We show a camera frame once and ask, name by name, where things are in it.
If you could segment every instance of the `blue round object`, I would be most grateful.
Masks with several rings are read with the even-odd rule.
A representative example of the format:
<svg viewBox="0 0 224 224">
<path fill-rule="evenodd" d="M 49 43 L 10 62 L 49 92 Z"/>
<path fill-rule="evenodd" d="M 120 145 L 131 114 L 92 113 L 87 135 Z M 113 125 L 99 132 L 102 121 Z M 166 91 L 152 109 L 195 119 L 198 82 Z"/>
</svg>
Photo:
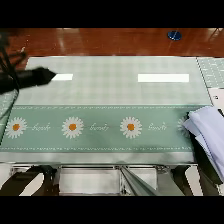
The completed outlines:
<svg viewBox="0 0 224 224">
<path fill-rule="evenodd" d="M 171 40 L 180 40 L 182 37 L 181 33 L 178 31 L 170 31 L 167 35 Z"/>
</svg>

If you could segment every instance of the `orange flower center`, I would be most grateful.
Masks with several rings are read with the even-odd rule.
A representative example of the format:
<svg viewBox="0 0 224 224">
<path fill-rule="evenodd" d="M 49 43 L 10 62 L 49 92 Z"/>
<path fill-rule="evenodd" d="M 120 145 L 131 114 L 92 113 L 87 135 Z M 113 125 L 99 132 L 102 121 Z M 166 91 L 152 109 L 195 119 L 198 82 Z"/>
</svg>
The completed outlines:
<svg viewBox="0 0 224 224">
<path fill-rule="evenodd" d="M 135 129 L 135 126 L 133 124 L 128 124 L 128 130 L 133 131 Z"/>
<path fill-rule="evenodd" d="M 70 129 L 71 131 L 74 131 L 74 130 L 76 129 L 76 124 L 70 124 L 70 125 L 69 125 L 69 129 Z"/>
<path fill-rule="evenodd" d="M 12 126 L 13 131 L 18 131 L 19 128 L 20 128 L 19 124 L 14 124 L 14 125 Z"/>
</svg>

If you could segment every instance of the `white cloth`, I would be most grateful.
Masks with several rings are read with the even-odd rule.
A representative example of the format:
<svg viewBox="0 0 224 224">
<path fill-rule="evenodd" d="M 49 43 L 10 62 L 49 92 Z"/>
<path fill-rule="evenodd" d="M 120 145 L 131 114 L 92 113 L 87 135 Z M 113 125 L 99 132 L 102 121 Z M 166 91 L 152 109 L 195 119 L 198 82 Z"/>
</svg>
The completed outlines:
<svg viewBox="0 0 224 224">
<path fill-rule="evenodd" d="M 184 122 L 205 150 L 211 164 L 224 181 L 224 118 L 215 107 L 206 106 L 189 113 Z"/>
</svg>

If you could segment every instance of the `daisy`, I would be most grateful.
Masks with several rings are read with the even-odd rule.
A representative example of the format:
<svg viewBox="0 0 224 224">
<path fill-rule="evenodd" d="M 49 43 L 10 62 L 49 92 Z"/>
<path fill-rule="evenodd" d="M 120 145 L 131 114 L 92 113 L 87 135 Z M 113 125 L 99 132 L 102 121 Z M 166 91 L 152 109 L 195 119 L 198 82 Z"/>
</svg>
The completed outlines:
<svg viewBox="0 0 224 224">
<path fill-rule="evenodd" d="M 189 131 L 184 127 L 183 123 L 186 121 L 186 119 L 184 117 L 182 117 L 181 119 L 179 119 L 178 124 L 177 124 L 177 129 L 178 131 L 181 132 L 181 134 L 186 137 L 186 138 L 190 138 L 190 134 Z"/>
<path fill-rule="evenodd" d="M 8 122 L 5 131 L 6 135 L 8 135 L 8 138 L 17 138 L 23 134 L 23 131 L 25 131 L 26 128 L 27 125 L 25 119 L 21 117 L 15 117 L 10 122 Z"/>
<path fill-rule="evenodd" d="M 62 125 L 62 131 L 64 132 L 63 135 L 66 135 L 66 138 L 70 137 L 75 138 L 76 136 L 79 136 L 82 134 L 83 130 L 83 121 L 79 119 L 78 117 L 69 117 L 66 119 L 65 122 L 63 122 Z"/>
<path fill-rule="evenodd" d="M 126 135 L 126 138 L 135 138 L 141 134 L 142 125 L 140 121 L 134 117 L 126 117 L 123 119 L 120 125 L 120 131 L 123 131 L 123 135 Z"/>
</svg>

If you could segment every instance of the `wooden floor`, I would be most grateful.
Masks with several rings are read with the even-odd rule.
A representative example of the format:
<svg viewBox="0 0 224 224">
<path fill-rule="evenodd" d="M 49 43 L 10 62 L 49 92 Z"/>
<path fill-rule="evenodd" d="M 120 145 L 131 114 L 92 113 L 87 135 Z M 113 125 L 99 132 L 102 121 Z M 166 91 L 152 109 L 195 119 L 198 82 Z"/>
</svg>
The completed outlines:
<svg viewBox="0 0 224 224">
<path fill-rule="evenodd" d="M 224 57 L 222 28 L 178 28 L 180 41 L 167 32 L 176 28 L 17 28 L 10 29 L 8 52 L 31 56 L 161 55 Z"/>
</svg>

